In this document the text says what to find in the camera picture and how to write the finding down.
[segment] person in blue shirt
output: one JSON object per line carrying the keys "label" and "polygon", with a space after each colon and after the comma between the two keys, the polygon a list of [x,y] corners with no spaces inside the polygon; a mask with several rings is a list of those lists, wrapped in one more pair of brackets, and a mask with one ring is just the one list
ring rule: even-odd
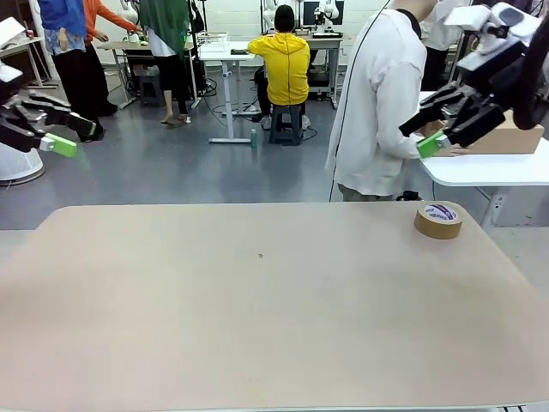
{"label": "person in blue shirt", "polygon": [[101,140],[105,130],[98,118],[98,108],[90,98],[93,90],[87,80],[85,59],[86,16],[82,0],[38,0],[44,28],[45,48],[53,63],[71,109],[95,122],[93,136],[81,135],[82,142]]}

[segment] tape label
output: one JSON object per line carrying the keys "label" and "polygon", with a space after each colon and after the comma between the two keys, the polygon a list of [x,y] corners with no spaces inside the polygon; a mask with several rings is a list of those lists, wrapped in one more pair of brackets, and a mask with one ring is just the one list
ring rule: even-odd
{"label": "tape label", "polygon": [[425,213],[432,219],[439,221],[455,221],[458,217],[455,210],[440,203],[433,203],[425,206]]}

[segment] yellow hoodie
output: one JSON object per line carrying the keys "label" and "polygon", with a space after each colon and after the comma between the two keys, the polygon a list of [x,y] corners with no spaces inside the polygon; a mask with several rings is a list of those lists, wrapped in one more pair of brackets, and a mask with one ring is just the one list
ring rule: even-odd
{"label": "yellow hoodie", "polygon": [[307,70],[311,52],[305,40],[291,33],[277,33],[274,37],[262,36],[252,41],[248,50],[265,59],[268,99],[271,103],[277,106],[293,106],[307,100]]}

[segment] cardboard box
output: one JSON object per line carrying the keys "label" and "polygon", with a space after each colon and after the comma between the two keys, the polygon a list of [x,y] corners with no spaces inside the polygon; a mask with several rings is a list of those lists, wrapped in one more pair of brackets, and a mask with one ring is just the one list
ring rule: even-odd
{"label": "cardboard box", "polygon": [[[543,133],[543,126],[537,125],[532,130],[519,130],[513,123],[513,112],[505,113],[506,121],[492,132],[482,137],[471,148],[472,155],[524,155],[532,154],[538,148]],[[420,132],[432,136],[443,128],[443,122],[432,122]],[[450,156],[449,150],[440,150],[437,157]]]}

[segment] person in yellow jacket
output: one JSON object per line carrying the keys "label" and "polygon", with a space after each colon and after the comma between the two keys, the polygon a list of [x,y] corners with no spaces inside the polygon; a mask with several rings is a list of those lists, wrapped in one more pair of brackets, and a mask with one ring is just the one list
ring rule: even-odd
{"label": "person in yellow jacket", "polygon": [[248,45],[248,51],[263,57],[267,66],[264,84],[257,87],[261,107],[261,126],[271,128],[271,105],[301,105],[303,129],[311,126],[305,115],[305,102],[309,96],[307,70],[311,60],[309,45],[292,33],[295,15],[290,6],[282,5],[276,10],[274,28],[276,33],[262,36]]}

